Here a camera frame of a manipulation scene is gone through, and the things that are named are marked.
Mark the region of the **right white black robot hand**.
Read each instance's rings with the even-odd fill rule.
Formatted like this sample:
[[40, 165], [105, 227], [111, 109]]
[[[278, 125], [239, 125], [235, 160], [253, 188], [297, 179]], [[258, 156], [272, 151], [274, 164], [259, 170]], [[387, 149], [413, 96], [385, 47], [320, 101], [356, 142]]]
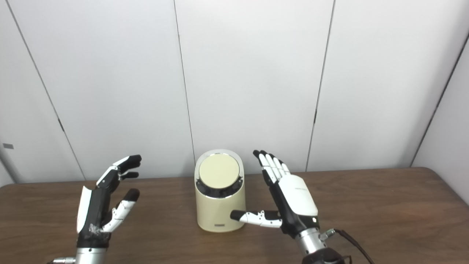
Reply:
[[287, 165], [264, 150], [254, 150], [262, 176], [277, 210], [242, 211], [234, 209], [230, 219], [260, 227], [280, 228], [292, 238], [309, 229], [320, 229], [318, 209], [305, 181], [293, 175]]

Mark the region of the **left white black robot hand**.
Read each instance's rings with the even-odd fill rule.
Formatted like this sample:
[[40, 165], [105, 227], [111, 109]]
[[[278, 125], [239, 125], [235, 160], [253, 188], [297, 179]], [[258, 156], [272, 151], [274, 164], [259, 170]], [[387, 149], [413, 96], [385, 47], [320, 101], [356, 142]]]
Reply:
[[139, 177], [132, 172], [141, 165], [139, 154], [114, 162], [96, 181], [94, 189], [82, 188], [77, 214], [77, 248], [109, 247], [112, 233], [124, 222], [140, 197], [140, 191], [131, 188], [125, 196], [110, 208], [111, 195], [124, 179]]

